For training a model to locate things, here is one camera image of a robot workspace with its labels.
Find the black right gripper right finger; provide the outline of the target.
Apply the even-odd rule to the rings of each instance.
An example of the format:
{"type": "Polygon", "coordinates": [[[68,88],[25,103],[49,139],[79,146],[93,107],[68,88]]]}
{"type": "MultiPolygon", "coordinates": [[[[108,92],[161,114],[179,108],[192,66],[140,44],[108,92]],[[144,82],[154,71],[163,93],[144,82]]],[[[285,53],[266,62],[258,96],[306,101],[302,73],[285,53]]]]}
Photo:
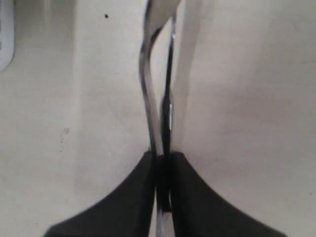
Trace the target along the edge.
{"type": "Polygon", "coordinates": [[[283,237],[224,200],[198,175],[183,153],[171,157],[171,205],[177,237],[283,237]]]}

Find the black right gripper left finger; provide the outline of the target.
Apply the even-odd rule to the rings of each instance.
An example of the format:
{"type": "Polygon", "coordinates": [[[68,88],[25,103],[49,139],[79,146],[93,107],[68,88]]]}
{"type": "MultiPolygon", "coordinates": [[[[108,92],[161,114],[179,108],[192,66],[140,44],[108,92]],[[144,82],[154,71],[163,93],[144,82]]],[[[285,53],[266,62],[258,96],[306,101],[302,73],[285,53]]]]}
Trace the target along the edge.
{"type": "Polygon", "coordinates": [[[145,152],[127,178],[101,201],[57,223],[46,237],[147,237],[156,185],[156,158],[145,152]]]}

